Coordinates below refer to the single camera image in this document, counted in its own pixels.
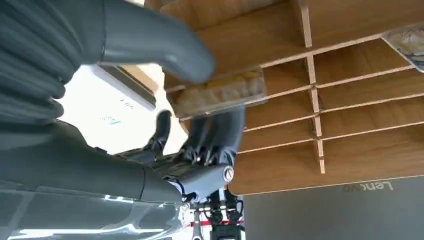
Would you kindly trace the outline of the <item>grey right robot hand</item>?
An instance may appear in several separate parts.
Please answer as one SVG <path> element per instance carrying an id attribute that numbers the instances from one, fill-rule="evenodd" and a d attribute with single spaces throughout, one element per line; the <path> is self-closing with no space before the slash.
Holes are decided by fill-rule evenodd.
<path id="1" fill-rule="evenodd" d="M 226 189 L 245 127 L 237 106 L 191 120 L 175 154 L 163 151 L 171 112 L 142 148 L 109 154 L 62 121 L 66 84 L 83 65 L 155 63 L 192 85 L 216 62 L 177 19 L 125 0 L 0 3 L 0 237 L 5 240 L 160 240 L 200 207 L 212 240 L 239 240 L 244 203 Z"/>

